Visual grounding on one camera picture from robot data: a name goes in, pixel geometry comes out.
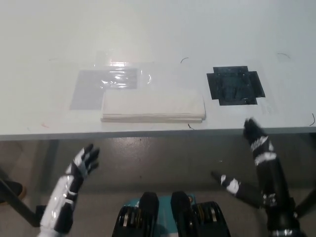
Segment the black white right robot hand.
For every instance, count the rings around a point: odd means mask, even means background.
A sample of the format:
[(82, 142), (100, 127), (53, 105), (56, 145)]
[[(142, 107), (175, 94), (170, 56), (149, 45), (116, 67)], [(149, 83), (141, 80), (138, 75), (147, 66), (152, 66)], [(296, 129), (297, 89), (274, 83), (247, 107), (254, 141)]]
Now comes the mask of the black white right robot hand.
[(217, 171), (211, 171), (211, 176), (231, 195), (255, 208), (294, 209), (279, 157), (269, 136), (252, 118), (245, 120), (243, 135), (250, 145), (259, 187)]

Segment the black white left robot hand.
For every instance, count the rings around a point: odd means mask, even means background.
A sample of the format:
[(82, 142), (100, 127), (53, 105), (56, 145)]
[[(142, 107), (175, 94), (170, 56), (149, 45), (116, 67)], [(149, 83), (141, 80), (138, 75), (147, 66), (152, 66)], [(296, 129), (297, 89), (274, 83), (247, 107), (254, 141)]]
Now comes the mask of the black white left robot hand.
[(73, 224), (79, 191), (98, 165), (100, 149), (93, 144), (82, 148), (58, 179), (40, 221), (39, 237), (64, 237)]

